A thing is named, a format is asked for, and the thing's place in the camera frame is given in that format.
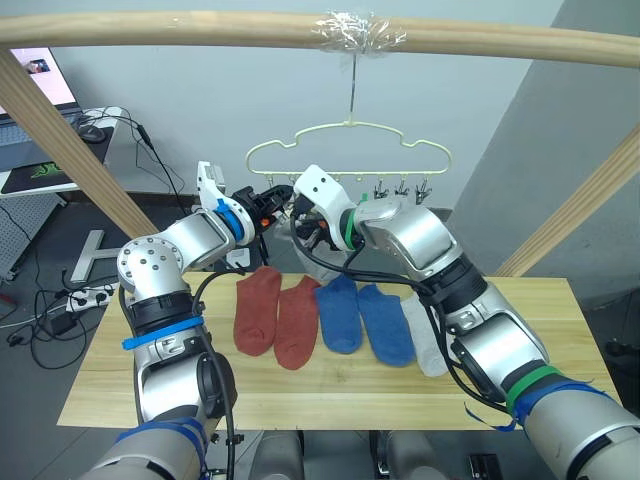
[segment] green tape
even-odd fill
[[[549,375],[562,375],[562,372],[551,365],[544,365],[543,367],[536,368],[533,372],[527,373],[524,377],[513,384],[513,387],[507,392],[507,411],[509,415],[513,415],[513,405],[518,397],[531,385],[538,380]]]
[[[355,212],[356,212],[355,208],[351,210],[351,213],[349,214],[349,219],[347,220],[347,230],[344,232],[344,243],[346,243],[347,247],[349,247],[351,250],[355,250],[353,243],[351,243],[351,235],[353,234],[353,216]]]

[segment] wooden rod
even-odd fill
[[[157,232],[11,52],[1,48],[0,105],[129,237]]]
[[[520,277],[640,171],[640,124],[496,272]]]
[[[226,45],[325,48],[327,15],[227,12],[97,12],[0,17],[0,46]],[[395,52],[530,58],[640,67],[640,39],[624,35],[423,18],[374,17],[371,30],[406,33]]]

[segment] blue sock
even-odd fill
[[[316,288],[313,292],[320,312],[325,345],[338,353],[355,352],[362,345],[356,283],[340,275],[327,286]]]
[[[384,295],[376,285],[367,285],[358,292],[358,305],[378,360],[394,367],[410,364],[415,351],[400,297]]]

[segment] wooden tabletop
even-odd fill
[[[205,273],[185,275],[193,291]],[[216,279],[206,290],[205,318],[214,345],[233,368],[238,401],[236,428],[314,430],[482,430],[466,405],[488,423],[507,424],[510,418],[472,400],[446,374],[425,377],[417,363],[397,368],[376,360],[364,338],[362,347],[341,355],[327,349],[318,332],[309,362],[297,371],[278,365],[273,349],[259,357],[238,352],[233,343],[236,304],[232,275]],[[282,288],[301,275],[283,275]],[[490,279],[529,322],[546,345],[554,366],[576,380],[618,399],[602,357],[565,279]],[[382,291],[406,298],[408,287],[380,285]],[[58,425],[133,427],[137,425],[133,355],[120,346],[130,336],[117,297],[107,308]],[[219,428],[224,428],[224,421]]]

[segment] white plastic hanger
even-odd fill
[[[378,177],[382,177],[385,175],[401,175],[403,178],[406,178],[408,175],[424,175],[426,179],[429,175],[438,175],[441,173],[445,173],[447,170],[449,170],[449,168],[451,167],[451,162],[453,161],[453,158],[452,158],[451,152],[447,147],[440,145],[439,143],[431,142],[429,140],[425,140],[422,138],[412,143],[406,142],[404,133],[402,133],[397,128],[389,127],[387,125],[381,125],[378,123],[359,122],[359,121],[353,120],[353,105],[354,105],[354,98],[355,98],[355,89],[356,89],[356,54],[353,55],[353,73],[351,78],[351,105],[349,108],[349,117],[347,118],[347,120],[339,123],[326,123],[324,125],[316,125],[313,127],[308,127],[303,130],[300,130],[295,133],[293,143],[284,143],[282,140],[278,140],[278,139],[269,140],[268,142],[260,143],[252,147],[251,149],[249,149],[249,151],[247,152],[245,156],[247,169],[252,173],[257,173],[257,174],[266,176],[270,184],[273,183],[274,175],[286,175],[289,178],[295,178],[297,175],[302,175],[303,172],[302,171],[284,171],[284,170],[282,171],[256,170],[251,166],[251,159],[256,152],[258,152],[259,150],[262,150],[263,148],[270,147],[271,145],[279,145],[280,147],[286,148],[286,149],[297,147],[300,143],[300,137],[302,137],[303,135],[306,135],[307,133],[317,132],[319,130],[325,130],[330,128],[368,127],[368,128],[375,128],[378,130],[384,130],[384,131],[396,134],[398,136],[400,145],[405,148],[415,148],[418,145],[428,145],[428,146],[437,148],[438,150],[441,150],[442,152],[444,152],[444,154],[446,155],[447,165],[444,168],[439,170],[336,171],[336,172],[327,172],[327,173],[337,178],[340,178],[341,175],[356,175],[358,177],[358,180],[361,180],[361,177],[365,175],[376,175]]]

